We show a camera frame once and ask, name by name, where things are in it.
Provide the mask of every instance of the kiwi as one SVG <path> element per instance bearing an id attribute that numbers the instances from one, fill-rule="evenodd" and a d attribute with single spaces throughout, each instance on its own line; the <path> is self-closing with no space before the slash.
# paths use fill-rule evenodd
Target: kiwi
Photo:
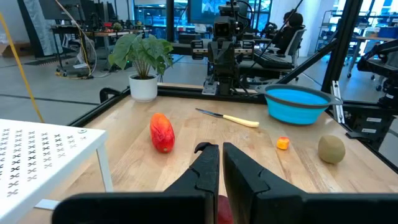
<path id="1" fill-rule="evenodd" d="M 346 154 L 343 141 L 332 135 L 322 136 L 318 144 L 319 157 L 331 164 L 341 162 Z"/>

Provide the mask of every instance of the white flower pot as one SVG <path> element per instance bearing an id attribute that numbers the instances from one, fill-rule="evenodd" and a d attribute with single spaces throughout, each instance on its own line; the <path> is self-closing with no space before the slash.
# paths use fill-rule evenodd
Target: white flower pot
<path id="1" fill-rule="evenodd" d="M 151 102 L 157 96 L 157 75 L 148 74 L 153 77 L 148 80 L 135 79 L 138 74 L 129 76 L 131 97 L 138 102 Z"/>

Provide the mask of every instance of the blue bowl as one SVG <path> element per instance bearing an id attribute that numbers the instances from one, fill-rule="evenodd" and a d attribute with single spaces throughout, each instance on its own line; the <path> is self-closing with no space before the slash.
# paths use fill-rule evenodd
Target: blue bowl
<path id="1" fill-rule="evenodd" d="M 292 124 L 313 124 L 330 105 L 343 104 L 333 95 L 296 85 L 262 85 L 256 91 L 265 94 L 272 117 Z"/>

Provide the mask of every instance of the knife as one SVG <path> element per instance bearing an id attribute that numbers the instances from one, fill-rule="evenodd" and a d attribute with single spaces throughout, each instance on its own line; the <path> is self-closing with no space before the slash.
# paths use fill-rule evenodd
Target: knife
<path id="1" fill-rule="evenodd" d="M 228 120 L 233 121 L 235 123 L 245 125 L 247 127 L 256 128 L 256 127 L 259 126 L 259 123 L 255 122 L 255 121 L 248 121 L 248 120 L 245 120 L 245 119 L 235 118 L 235 117 L 232 117 L 232 116 L 229 116 L 229 115 L 225 115 L 225 114 L 213 113 L 213 112 L 202 110 L 202 109 L 198 109 L 198 108 L 196 108 L 196 110 L 198 110 L 198 111 L 200 111 L 202 113 L 208 114 L 208 115 L 215 116 L 217 118 L 225 118 L 225 119 L 228 119 Z"/>

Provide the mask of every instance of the gray floor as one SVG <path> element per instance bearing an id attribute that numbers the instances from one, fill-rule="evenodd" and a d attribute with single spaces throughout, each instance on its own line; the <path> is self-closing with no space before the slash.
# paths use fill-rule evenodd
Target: gray floor
<path id="1" fill-rule="evenodd" d="M 33 62 L 32 56 L 21 57 L 22 63 Z M 164 82 L 202 85 L 206 76 L 206 60 L 192 60 L 188 56 L 174 56 L 174 65 L 168 68 Z M 99 61 L 94 76 L 103 76 L 106 65 Z M 132 70 L 112 73 L 104 78 L 91 80 L 71 80 L 54 75 L 57 63 L 46 65 L 23 65 L 30 88 L 37 100 L 46 123 L 68 124 L 77 117 L 93 109 L 100 103 L 99 92 L 104 87 L 123 90 L 128 86 L 127 76 Z M 319 90 L 327 68 L 326 60 L 321 60 L 301 74 L 298 81 L 291 84 Z M 341 93 L 345 100 L 377 101 L 382 93 L 374 88 L 377 82 L 370 80 L 370 73 L 353 70 L 353 76 L 346 77 L 348 67 L 344 67 L 340 78 Z M 13 58 L 0 57 L 0 118 L 21 121 L 39 121 Z"/>

